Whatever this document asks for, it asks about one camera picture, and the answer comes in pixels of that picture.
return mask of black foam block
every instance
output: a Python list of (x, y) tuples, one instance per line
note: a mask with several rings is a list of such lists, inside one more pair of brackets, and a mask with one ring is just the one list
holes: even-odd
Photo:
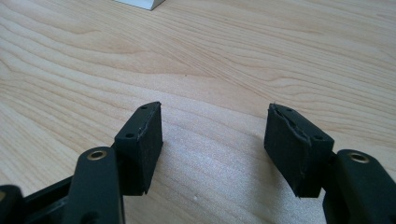
[(140, 106), (115, 137), (123, 195), (148, 193), (163, 146), (161, 103)]
[(297, 111), (270, 104), (264, 148), (298, 197), (318, 197), (334, 140)]

